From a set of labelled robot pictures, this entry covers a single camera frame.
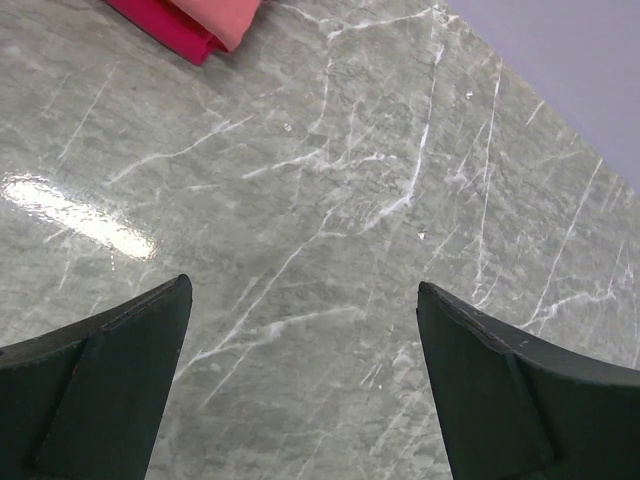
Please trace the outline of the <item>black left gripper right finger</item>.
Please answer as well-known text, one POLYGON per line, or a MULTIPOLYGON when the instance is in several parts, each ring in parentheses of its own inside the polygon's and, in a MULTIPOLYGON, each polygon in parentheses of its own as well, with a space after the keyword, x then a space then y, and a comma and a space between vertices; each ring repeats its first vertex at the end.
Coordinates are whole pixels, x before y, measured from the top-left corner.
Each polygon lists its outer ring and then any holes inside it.
POLYGON ((491 317, 433 283, 417 322, 456 479, 636 479, 639 373, 491 317))

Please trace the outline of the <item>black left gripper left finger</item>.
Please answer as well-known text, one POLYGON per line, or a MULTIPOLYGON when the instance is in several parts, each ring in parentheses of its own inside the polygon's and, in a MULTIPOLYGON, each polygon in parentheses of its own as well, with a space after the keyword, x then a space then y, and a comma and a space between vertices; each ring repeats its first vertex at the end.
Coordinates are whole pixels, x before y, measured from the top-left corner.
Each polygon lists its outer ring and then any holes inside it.
POLYGON ((4 479, 142 479, 192 307, 181 274, 1 349, 4 479))

